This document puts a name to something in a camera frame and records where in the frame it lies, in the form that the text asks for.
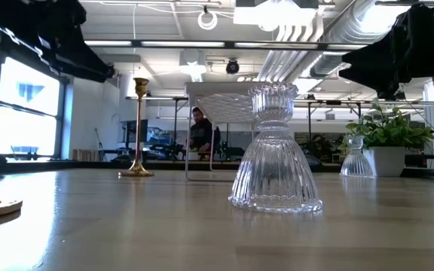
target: potted plant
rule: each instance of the potted plant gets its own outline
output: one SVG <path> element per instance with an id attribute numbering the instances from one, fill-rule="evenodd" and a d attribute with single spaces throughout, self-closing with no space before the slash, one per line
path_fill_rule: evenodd
<path id="1" fill-rule="evenodd" d="M 430 127 L 411 128 L 399 108 L 391 112 L 374 103 L 373 116 L 364 115 L 346 128 L 351 136 L 364 136 L 363 153 L 376 176 L 397 177 L 405 167 L 405 149 L 423 146 L 434 139 Z M 347 148 L 343 143 L 339 149 Z"/>

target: clear glass vase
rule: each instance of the clear glass vase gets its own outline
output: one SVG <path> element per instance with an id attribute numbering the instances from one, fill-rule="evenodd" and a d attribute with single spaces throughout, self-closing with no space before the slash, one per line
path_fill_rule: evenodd
<path id="1" fill-rule="evenodd" d="M 341 166 L 341 176 L 360 178 L 374 177 L 373 169 L 361 152 L 364 138 L 363 135 L 355 135 L 347 138 L 350 152 Z"/>
<path id="2" fill-rule="evenodd" d="M 249 91 L 261 131 L 247 148 L 228 197 L 234 206 L 264 212 L 311 212 L 322 208 L 306 157 L 289 134 L 297 88 L 265 83 Z"/>

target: ventilation duct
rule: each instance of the ventilation duct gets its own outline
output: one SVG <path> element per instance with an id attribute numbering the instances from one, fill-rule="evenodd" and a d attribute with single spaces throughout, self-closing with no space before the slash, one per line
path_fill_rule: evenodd
<path id="1" fill-rule="evenodd" d="M 322 42 L 374 43 L 389 32 L 396 16 L 409 9 L 402 6 L 375 5 L 375 2 L 376 0 L 356 0 L 342 18 L 322 36 Z M 334 73 L 341 63 L 341 55 L 308 53 L 289 80 L 294 81 L 299 93 L 306 93 Z"/>

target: ceiling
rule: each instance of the ceiling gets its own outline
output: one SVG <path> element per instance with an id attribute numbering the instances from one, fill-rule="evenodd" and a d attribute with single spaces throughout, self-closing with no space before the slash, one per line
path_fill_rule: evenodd
<path id="1" fill-rule="evenodd" d="M 85 39 L 175 39 L 175 40 L 218 40 L 218 41 L 273 41 L 274 32 L 265 32 L 257 26 L 233 24 L 231 18 L 218 16 L 217 26 L 212 30 L 204 30 L 197 24 L 199 13 L 178 13 L 154 11 L 141 6 L 102 5 L 96 2 L 85 2 L 87 22 L 82 26 Z M 219 11 L 232 12 L 235 0 L 221 0 Z M 335 7 L 326 9 L 323 22 L 332 21 L 350 0 L 335 0 Z M 171 11 L 168 5 L 152 6 L 164 11 Z M 178 12 L 200 11 L 201 7 L 176 6 Z M 121 73 L 142 74 L 150 79 L 149 89 L 160 90 L 159 94 L 169 95 L 181 93 L 184 85 L 191 82 L 191 76 L 179 72 L 179 54 L 181 49 L 128 49 L 128 48 L 94 48 L 105 61 L 115 62 Z M 207 73 L 202 75 L 203 81 L 237 81 L 239 76 L 227 75 L 225 67 L 229 59 L 237 59 L 239 73 L 258 73 L 269 51 L 266 50 L 202 50 L 207 65 Z M 423 83 L 409 87 L 407 97 L 420 99 L 423 97 Z M 371 99 L 375 91 L 362 85 L 348 82 L 340 78 L 324 80 L 318 89 L 312 90 L 318 99 Z"/>

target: green leaves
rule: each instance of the green leaves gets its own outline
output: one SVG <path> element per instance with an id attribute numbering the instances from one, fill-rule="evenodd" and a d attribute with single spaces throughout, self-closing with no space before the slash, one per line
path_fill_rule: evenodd
<path id="1" fill-rule="evenodd" d="M 364 115 L 358 123 L 349 123 L 346 128 L 352 136 L 365 136 L 365 148 L 370 147 L 400 147 L 407 148 L 423 146 L 434 139 L 431 128 L 411 128 L 409 120 L 405 119 L 399 108 L 392 109 L 392 113 L 384 111 L 378 103 L 372 108 L 376 111 L 373 116 Z"/>

